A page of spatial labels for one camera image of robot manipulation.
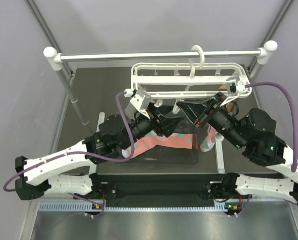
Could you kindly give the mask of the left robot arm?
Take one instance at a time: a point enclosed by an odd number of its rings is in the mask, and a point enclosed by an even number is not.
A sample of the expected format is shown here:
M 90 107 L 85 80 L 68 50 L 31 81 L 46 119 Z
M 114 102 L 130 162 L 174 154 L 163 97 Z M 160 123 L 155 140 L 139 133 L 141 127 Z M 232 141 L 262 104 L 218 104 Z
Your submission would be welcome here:
M 18 157 L 15 160 L 15 170 L 19 174 L 15 181 L 18 197 L 30 201 L 65 193 L 98 198 L 103 187 L 97 174 L 73 176 L 67 172 L 105 162 L 126 162 L 128 159 L 122 152 L 135 151 L 138 141 L 150 133 L 171 137 L 185 119 L 172 116 L 171 111 L 169 105 L 157 108 L 150 104 L 148 117 L 136 113 L 133 120 L 127 120 L 119 114 L 111 115 L 100 124 L 98 132 L 65 150 L 36 159 Z

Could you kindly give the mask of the pink patterned sock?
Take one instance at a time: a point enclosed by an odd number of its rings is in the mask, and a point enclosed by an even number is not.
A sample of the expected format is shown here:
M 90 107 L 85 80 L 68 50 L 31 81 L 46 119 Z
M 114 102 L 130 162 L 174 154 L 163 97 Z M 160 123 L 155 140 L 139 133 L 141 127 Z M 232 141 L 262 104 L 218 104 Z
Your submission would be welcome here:
M 164 147 L 172 149 L 193 149 L 193 134 L 173 133 L 170 137 L 158 136 L 153 131 L 134 144 L 134 154 L 132 159 L 154 149 L 155 147 Z
M 216 144 L 217 131 L 210 125 L 207 129 L 207 136 L 200 145 L 200 150 L 203 153 L 211 151 Z

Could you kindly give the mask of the white plastic clip hanger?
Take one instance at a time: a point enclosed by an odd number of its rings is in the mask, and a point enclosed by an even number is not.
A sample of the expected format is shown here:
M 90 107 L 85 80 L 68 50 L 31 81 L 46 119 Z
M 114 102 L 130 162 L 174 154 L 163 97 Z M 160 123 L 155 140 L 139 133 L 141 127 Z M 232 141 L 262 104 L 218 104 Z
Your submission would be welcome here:
M 137 63 L 131 68 L 130 88 L 124 92 L 131 99 L 139 85 L 148 88 L 152 103 L 160 107 L 164 100 L 198 100 L 217 94 L 230 77 L 239 76 L 245 83 L 245 99 L 252 94 L 249 77 L 237 63 L 207 63 L 206 57 L 241 56 L 242 51 L 203 51 L 199 45 L 192 47 L 187 63 Z

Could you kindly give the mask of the orange beige sock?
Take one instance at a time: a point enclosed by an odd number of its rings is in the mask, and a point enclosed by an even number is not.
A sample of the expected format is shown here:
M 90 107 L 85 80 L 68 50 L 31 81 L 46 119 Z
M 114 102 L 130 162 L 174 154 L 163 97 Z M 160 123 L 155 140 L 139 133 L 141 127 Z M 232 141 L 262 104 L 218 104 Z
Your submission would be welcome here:
M 231 87 L 227 85 L 222 85 L 218 91 L 228 93 L 226 99 L 222 102 L 221 107 L 225 107 L 227 104 L 237 100 L 240 97 L 239 93 L 231 93 Z

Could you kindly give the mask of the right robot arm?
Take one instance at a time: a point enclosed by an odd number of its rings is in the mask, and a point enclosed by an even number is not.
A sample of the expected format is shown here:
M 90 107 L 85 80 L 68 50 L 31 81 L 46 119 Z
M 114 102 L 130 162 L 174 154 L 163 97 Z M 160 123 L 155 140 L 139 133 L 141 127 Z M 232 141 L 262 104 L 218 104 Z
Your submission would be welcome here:
M 252 163 L 282 174 L 282 179 L 227 173 L 220 187 L 225 198 L 258 195 L 288 201 L 298 206 L 298 170 L 292 172 L 294 151 L 276 136 L 277 122 L 268 113 L 253 108 L 243 118 L 223 105 L 225 95 L 217 93 L 202 101 L 179 101 L 176 105 L 197 128 L 208 124 Z

